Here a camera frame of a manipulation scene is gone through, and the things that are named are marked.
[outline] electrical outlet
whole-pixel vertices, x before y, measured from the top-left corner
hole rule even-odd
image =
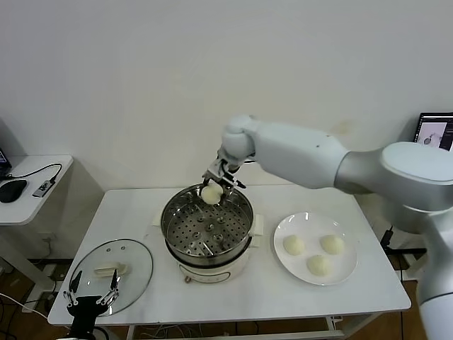
[[[55,235],[53,232],[40,232],[39,233],[41,240],[50,240],[53,241],[54,239],[57,238],[57,235]]]

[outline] black mouse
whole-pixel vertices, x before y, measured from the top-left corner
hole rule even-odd
[[[25,179],[19,179],[17,181],[10,181],[0,186],[0,202],[11,203],[17,200],[27,186]]]

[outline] monitor screen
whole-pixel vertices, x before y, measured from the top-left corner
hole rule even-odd
[[[453,151],[453,113],[422,113],[414,142]]]
[[[3,154],[3,152],[0,150],[0,164],[3,164],[3,163],[8,163],[8,161],[6,160],[6,157],[5,155]]]

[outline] steamed bun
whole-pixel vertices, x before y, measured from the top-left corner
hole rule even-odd
[[[306,260],[306,266],[313,275],[327,276],[332,273],[331,261],[323,255],[315,255]]]
[[[220,202],[222,194],[220,191],[213,185],[207,185],[201,189],[201,199],[204,200],[206,204],[214,205]]]
[[[224,193],[224,189],[222,188],[222,186],[220,186],[219,184],[211,181],[209,184],[208,184],[210,187],[212,187],[216,193],[218,193],[219,195],[223,195]]]
[[[283,247],[288,254],[293,256],[300,255],[305,250],[305,244],[296,235],[285,237],[283,240]]]
[[[339,255],[345,251],[345,242],[337,235],[323,236],[320,243],[322,249],[331,255]]]

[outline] robotic arm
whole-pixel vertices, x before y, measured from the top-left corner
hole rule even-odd
[[[425,240],[429,259],[418,285],[418,303],[428,337],[451,339],[453,155],[410,142],[351,152],[324,132],[240,116],[224,128],[218,157],[203,175],[205,182],[212,179],[225,190],[244,187],[233,174],[247,159],[307,188],[385,197],[387,219]]]

